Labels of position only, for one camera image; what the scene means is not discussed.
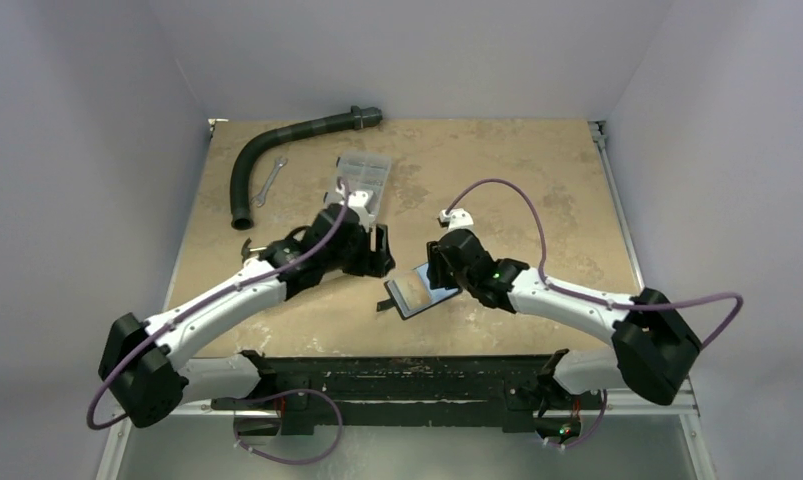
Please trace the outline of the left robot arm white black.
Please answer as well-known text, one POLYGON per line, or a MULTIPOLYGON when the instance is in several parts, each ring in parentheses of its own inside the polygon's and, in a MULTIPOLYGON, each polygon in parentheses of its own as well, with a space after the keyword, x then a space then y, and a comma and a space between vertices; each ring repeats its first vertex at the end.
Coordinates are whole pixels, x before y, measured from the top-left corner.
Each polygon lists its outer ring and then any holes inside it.
POLYGON ((192 358, 231 328, 319 286, 332 272, 383 278, 394 266, 387 225, 365 227, 354 209, 333 204, 195 299, 146 320, 132 313, 116 319, 95 397, 110 393, 134 426, 154 425, 197 392, 200 381, 188 372, 192 358))

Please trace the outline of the black leather card holder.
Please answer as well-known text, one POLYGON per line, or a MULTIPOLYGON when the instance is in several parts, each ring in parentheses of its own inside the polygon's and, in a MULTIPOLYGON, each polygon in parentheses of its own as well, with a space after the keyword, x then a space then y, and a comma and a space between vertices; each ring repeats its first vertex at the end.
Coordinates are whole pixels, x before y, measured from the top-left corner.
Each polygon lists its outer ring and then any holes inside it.
POLYGON ((461 293, 459 288, 432 288, 427 273, 428 264, 423 263, 385 281, 387 298, 377 302, 376 311, 395 310, 407 320, 461 293))

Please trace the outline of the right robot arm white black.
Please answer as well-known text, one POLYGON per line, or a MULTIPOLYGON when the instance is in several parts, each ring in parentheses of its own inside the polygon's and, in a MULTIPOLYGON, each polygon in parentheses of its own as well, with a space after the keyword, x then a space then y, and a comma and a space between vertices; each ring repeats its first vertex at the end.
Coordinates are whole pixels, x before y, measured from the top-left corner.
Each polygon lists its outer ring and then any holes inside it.
POLYGON ((628 388, 668 406, 702 350, 678 308, 657 290, 630 296, 559 282, 525 262, 493 258, 468 229, 428 242, 427 261, 432 288, 458 288, 487 308, 547 318, 609 346, 569 351, 548 367, 538 392, 553 407, 605 388, 628 388))

